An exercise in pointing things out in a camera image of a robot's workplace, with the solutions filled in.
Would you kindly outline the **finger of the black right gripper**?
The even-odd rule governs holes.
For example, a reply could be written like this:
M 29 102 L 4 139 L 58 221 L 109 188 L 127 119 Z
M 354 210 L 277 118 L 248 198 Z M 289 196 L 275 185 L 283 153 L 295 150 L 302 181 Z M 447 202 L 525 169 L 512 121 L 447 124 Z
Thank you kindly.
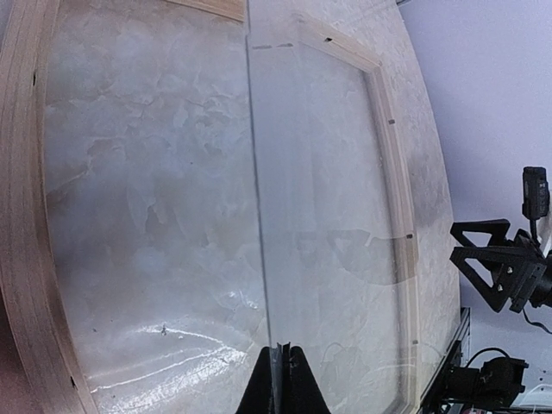
M 456 222 L 452 224 L 450 234 L 462 248 L 476 248 L 474 242 L 467 237 L 467 233 L 476 235 L 488 235 L 488 247 L 508 247 L 506 238 L 509 230 L 509 221 L 506 219 L 494 219 L 477 222 Z
M 451 261 L 468 279 L 493 311 L 501 311 L 511 294 L 511 250 L 506 247 L 455 247 Z M 490 274 L 489 285 L 472 263 L 481 264 Z

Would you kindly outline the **clear glass pane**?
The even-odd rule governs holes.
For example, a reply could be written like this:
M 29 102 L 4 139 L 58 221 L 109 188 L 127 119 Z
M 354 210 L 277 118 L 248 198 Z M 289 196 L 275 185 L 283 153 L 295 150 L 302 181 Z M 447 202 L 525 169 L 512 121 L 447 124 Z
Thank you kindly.
M 276 410 L 304 357 L 332 413 L 417 408 L 417 244 L 384 60 L 346 2 L 250 1 L 255 183 Z

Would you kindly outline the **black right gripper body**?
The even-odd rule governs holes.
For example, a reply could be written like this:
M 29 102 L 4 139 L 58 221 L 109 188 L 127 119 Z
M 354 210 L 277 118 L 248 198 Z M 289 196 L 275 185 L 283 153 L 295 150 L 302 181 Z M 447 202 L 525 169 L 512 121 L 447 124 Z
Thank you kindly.
M 551 307 L 551 254 L 544 255 L 525 230 L 519 230 L 507 248 L 505 261 L 491 271 L 492 291 L 498 297 L 492 309 L 502 311 L 508 300 L 515 313 L 527 304 Z

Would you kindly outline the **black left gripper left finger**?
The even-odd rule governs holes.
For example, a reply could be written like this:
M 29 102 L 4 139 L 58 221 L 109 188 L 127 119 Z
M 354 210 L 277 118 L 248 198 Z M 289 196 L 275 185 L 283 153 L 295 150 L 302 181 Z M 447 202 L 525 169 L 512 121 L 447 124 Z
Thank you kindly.
M 264 347 L 242 395 L 236 414 L 274 414 L 271 349 Z

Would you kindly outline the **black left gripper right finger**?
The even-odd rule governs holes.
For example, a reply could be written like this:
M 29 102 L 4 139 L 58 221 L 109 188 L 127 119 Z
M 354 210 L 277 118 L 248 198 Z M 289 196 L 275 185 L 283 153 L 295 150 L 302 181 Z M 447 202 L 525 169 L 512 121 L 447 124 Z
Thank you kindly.
M 330 414 L 303 349 L 283 347 L 280 413 Z

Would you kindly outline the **light wooden picture frame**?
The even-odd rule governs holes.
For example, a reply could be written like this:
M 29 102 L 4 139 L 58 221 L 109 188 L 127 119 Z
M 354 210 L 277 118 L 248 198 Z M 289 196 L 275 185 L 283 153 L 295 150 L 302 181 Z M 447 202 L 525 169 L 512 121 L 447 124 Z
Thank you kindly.
M 63 309 L 48 230 L 43 167 L 47 62 L 56 1 L 13 2 L 1 46 L 1 293 L 32 393 L 46 413 L 97 411 Z M 390 190 L 398 275 L 416 287 L 417 237 L 411 184 L 391 124 L 383 63 L 367 46 L 306 14 L 268 6 L 261 20 L 278 35 L 297 35 L 376 81 L 376 112 Z

